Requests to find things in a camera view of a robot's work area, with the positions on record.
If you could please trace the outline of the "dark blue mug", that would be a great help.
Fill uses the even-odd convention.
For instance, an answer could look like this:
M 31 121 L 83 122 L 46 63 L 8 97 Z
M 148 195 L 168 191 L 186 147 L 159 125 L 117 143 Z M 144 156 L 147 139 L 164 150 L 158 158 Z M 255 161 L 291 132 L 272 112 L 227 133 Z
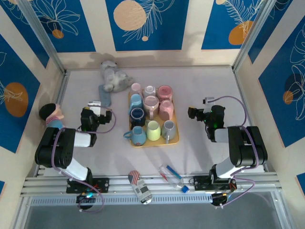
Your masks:
M 132 109 L 129 118 L 131 123 L 131 129 L 133 129 L 135 126 L 145 126 L 146 115 L 142 108 L 136 107 Z

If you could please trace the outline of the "grey mug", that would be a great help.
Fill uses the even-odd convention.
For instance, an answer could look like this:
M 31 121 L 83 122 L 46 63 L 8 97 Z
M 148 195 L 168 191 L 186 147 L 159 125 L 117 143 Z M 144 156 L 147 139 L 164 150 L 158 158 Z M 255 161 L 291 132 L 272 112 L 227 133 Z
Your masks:
M 175 138 L 176 133 L 177 128 L 175 123 L 171 120 L 165 121 L 161 129 L 161 136 L 166 144 L 169 144 L 169 141 Z

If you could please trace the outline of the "rose pink mug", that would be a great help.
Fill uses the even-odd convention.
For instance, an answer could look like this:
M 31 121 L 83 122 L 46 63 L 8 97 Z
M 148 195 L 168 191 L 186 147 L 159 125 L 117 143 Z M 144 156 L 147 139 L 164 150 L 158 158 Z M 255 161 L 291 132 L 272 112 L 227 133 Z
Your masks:
M 157 90 L 157 97 L 160 101 L 160 103 L 164 100 L 173 100 L 173 90 L 168 85 L 162 85 Z

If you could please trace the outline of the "light blue patterned mug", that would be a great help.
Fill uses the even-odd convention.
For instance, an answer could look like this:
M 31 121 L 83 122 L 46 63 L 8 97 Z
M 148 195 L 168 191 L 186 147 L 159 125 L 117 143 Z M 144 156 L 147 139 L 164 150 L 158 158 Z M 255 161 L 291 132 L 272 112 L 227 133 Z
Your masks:
M 123 137 L 131 141 L 134 146 L 142 146 L 146 142 L 146 133 L 141 126 L 135 126 L 126 132 Z

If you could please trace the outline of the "pale pink tall mug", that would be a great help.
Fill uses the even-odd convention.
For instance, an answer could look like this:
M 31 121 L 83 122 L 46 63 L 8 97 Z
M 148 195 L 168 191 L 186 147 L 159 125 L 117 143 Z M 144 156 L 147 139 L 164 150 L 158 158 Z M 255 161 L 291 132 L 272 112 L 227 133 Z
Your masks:
M 131 95 L 138 94 L 141 97 L 143 97 L 143 95 L 142 95 L 142 87 L 141 87 L 141 85 L 139 83 L 133 83 L 131 85 L 130 93 L 131 93 Z

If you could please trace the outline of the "light pink handled mug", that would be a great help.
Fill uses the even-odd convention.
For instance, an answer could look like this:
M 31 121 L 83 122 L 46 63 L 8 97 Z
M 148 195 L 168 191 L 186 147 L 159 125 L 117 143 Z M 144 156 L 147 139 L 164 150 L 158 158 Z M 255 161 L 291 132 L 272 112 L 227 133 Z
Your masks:
M 158 114 L 159 99 L 154 95 L 145 97 L 143 100 L 143 108 L 147 118 L 153 120 Z

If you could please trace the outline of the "light green mug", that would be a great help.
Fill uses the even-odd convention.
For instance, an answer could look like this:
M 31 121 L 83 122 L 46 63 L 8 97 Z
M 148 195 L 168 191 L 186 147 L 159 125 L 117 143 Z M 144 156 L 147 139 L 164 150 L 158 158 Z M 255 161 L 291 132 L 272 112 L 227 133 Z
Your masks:
M 157 141 L 161 136 L 161 127 L 157 121 L 146 120 L 146 136 L 150 141 Z

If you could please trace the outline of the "white mug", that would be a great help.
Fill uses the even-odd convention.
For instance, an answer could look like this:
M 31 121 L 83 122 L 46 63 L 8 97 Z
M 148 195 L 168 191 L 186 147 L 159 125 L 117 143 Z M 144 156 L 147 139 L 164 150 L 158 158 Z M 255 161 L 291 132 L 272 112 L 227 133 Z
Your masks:
M 145 98 L 150 95 L 156 96 L 156 88 L 154 86 L 148 85 L 143 90 L 143 96 Z

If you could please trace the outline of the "yellow plastic tray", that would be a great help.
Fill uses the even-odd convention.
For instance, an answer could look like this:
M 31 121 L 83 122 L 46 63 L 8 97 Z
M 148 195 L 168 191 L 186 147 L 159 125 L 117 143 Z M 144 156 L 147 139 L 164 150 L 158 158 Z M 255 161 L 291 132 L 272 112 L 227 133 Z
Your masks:
M 169 144 L 168 145 L 175 145 L 179 142 L 180 137 L 179 137 L 179 127 L 178 127 L 178 123 L 177 123 L 177 118 L 176 118 L 176 113 L 175 113 L 175 105 L 174 105 L 174 101 L 172 101 L 173 103 L 173 118 L 172 121 L 175 123 L 176 126 L 176 135 L 172 140 L 169 140 Z M 158 124 L 160 125 L 160 127 L 163 126 L 164 124 L 164 120 L 162 120 L 159 115 L 157 115 L 154 118 L 154 121 L 158 122 Z M 137 148 L 141 148 L 141 147 L 153 147 L 153 146 L 165 146 L 166 145 L 166 141 L 165 139 L 161 136 L 157 141 L 151 141 L 149 139 L 146 140 L 146 142 L 142 145 L 142 146 L 136 146 L 131 140 L 130 140 L 130 144 L 133 147 L 137 147 Z

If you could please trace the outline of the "blue toothbrush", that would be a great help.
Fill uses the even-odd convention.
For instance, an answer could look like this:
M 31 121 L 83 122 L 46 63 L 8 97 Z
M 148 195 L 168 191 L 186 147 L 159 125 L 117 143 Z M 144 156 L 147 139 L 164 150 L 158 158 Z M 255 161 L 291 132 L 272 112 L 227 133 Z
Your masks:
M 169 165 L 167 165 L 166 168 L 167 168 L 173 175 L 175 175 L 178 179 L 182 179 L 182 177 L 181 177 L 173 168 L 171 168 Z

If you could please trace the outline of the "clear plastic bottle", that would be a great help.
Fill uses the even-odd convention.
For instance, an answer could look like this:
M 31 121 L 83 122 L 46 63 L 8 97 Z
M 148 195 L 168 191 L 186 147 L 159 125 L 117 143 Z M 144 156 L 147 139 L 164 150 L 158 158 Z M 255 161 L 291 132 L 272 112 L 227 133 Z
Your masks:
M 173 186 L 175 189 L 180 190 L 182 193 L 187 193 L 189 192 L 189 188 L 184 184 L 183 182 L 183 178 L 182 179 L 178 179 L 175 175 L 173 175 L 167 168 L 168 164 L 165 165 L 161 165 L 158 168 L 159 173 L 163 173 L 166 175 L 168 181 L 166 181 L 167 183 L 169 183 L 171 186 Z

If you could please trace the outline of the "aluminium table side rail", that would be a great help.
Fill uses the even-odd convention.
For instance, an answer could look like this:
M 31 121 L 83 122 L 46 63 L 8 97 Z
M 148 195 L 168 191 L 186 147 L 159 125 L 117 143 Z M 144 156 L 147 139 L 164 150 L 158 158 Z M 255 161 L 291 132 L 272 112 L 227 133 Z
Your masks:
M 55 91 L 53 93 L 53 97 L 50 100 L 51 102 L 59 102 L 59 104 L 62 104 L 70 74 L 71 74 L 70 71 L 66 71 L 65 75 L 58 80 L 58 83 L 56 84 L 55 87 Z M 44 171 L 44 169 L 45 169 L 44 167 L 41 167 L 40 165 L 37 165 L 34 162 L 32 166 L 32 170 L 33 170 L 32 176 L 33 177 L 41 176 L 40 171 L 41 170 Z
M 254 120 L 254 117 L 252 116 L 252 110 L 250 108 L 249 101 L 246 97 L 246 91 L 243 87 L 242 81 L 241 81 L 240 77 L 238 76 L 238 73 L 233 72 L 233 74 L 235 77 L 236 85 L 238 87 L 241 100 L 246 107 L 248 123 L 249 123 L 249 125 L 257 125 L 256 121 Z M 252 170 L 247 170 L 246 173 L 262 173 L 262 172 L 266 173 L 266 172 L 273 172 L 273 171 L 274 170 L 273 170 L 272 166 L 270 166 L 269 162 L 267 162 L 266 164 L 259 166 L 258 168 L 255 168 Z

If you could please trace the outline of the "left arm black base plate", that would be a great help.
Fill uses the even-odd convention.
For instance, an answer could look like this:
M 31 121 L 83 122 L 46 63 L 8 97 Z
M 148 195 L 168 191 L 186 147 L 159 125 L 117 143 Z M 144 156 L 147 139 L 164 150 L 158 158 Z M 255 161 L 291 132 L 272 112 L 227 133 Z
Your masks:
M 109 189 L 109 178 L 93 178 L 91 181 L 88 183 L 96 188 L 99 192 L 101 193 L 107 193 Z M 66 193 L 68 194 L 81 194 L 81 193 L 89 193 L 93 192 L 96 193 L 95 190 L 92 188 L 81 184 L 77 181 L 69 181 L 67 180 L 67 187 L 66 187 Z

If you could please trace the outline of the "aluminium mounting rail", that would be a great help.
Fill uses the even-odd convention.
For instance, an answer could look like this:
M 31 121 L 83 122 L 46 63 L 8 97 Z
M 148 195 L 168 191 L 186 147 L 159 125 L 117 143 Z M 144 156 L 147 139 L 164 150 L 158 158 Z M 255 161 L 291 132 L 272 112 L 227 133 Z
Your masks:
M 255 181 L 255 187 L 252 191 L 272 191 L 282 189 L 278 176 L 275 172 L 265 173 L 241 173 L 237 178 L 237 192 L 248 189 L 252 184 L 246 181 L 250 179 Z M 143 176 L 148 189 L 152 194 L 178 194 L 179 190 L 166 183 L 160 175 Z M 110 176 L 110 187 L 108 195 L 133 195 L 134 191 L 129 183 L 127 176 Z M 21 197 L 34 196 L 60 196 L 66 194 L 67 181 L 64 177 L 28 177 L 25 179 L 21 189 Z

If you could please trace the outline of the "aluminium frame post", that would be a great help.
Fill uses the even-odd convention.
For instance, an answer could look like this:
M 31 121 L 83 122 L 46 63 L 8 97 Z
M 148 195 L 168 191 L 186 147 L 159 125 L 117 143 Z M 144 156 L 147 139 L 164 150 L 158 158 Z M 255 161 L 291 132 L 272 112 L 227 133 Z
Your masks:
M 16 3 L 48 56 L 53 60 L 62 75 L 65 75 L 66 70 L 31 4 L 27 0 L 16 0 Z
M 266 19 L 270 11 L 272 10 L 276 0 L 263 0 L 262 7 L 259 10 L 250 31 L 245 38 L 244 43 L 241 46 L 241 49 L 232 65 L 233 73 L 236 73 L 241 64 L 243 63 L 244 59 L 247 57 L 247 54 L 252 47 L 258 33 L 260 32 L 262 26 L 264 25 Z

